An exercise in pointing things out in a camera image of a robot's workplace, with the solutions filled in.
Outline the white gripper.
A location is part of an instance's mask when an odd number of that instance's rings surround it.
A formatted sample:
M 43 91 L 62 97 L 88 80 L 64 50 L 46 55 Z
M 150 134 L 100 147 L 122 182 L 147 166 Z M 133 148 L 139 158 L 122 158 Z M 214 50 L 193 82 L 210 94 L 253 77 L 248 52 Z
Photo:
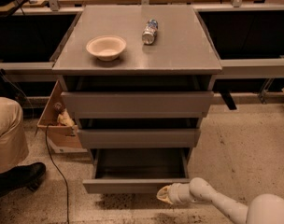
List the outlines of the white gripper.
M 170 188 L 169 186 L 164 186 L 157 192 L 156 198 L 168 204 L 189 203 L 192 200 L 190 185 L 188 183 L 174 183 Z

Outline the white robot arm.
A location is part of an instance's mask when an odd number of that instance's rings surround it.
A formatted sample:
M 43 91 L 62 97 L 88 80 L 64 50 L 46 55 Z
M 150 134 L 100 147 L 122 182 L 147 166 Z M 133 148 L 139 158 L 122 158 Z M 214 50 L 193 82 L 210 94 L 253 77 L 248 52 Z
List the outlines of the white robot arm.
M 274 194 L 261 194 L 249 206 L 216 191 L 203 178 L 189 183 L 173 183 L 157 192 L 157 199 L 169 204 L 207 202 L 234 224 L 284 224 L 284 199 Z

